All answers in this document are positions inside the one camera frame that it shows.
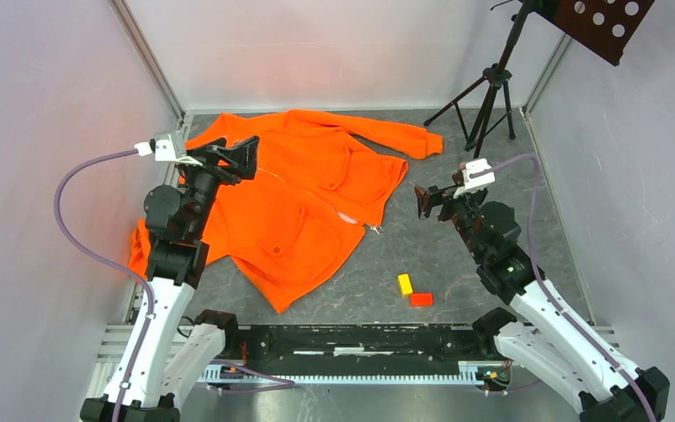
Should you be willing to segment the orange zip-up jacket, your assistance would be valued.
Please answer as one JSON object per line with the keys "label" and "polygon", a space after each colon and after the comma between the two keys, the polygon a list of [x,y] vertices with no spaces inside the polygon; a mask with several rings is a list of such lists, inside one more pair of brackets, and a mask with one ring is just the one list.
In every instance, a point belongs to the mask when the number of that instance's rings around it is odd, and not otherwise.
{"label": "orange zip-up jacket", "polygon": [[259,138],[254,179],[224,186],[203,233],[208,262],[230,257],[275,311],[334,275],[382,223],[410,159],[439,154],[425,128],[321,111],[220,115],[186,144]]}

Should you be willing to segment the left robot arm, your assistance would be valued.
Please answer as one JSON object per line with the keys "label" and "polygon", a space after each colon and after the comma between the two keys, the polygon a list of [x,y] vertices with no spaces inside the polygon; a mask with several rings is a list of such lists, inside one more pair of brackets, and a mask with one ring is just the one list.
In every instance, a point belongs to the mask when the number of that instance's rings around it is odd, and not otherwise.
{"label": "left robot arm", "polygon": [[170,135],[141,143],[141,155],[175,164],[184,183],[159,185],[143,206],[150,252],[141,277],[142,305],[116,372],[101,397],[88,398],[82,421],[178,421],[183,404],[209,362],[230,358],[241,346],[232,314],[207,310],[177,353],[171,348],[187,304],[205,269],[202,237],[221,186],[253,180],[259,138],[229,146],[220,138],[186,149]]}

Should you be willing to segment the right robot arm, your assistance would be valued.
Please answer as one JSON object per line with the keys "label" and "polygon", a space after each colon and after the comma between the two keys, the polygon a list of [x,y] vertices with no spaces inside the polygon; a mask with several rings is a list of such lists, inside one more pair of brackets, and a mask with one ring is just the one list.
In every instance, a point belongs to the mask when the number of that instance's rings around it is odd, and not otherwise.
{"label": "right robot arm", "polygon": [[472,345],[484,359],[499,354],[526,367],[557,392],[581,421],[662,421],[670,382],[641,368],[608,343],[557,293],[519,246],[512,207],[486,190],[454,195],[454,187],[415,187],[417,214],[439,207],[474,259],[485,288],[504,307],[478,318]]}

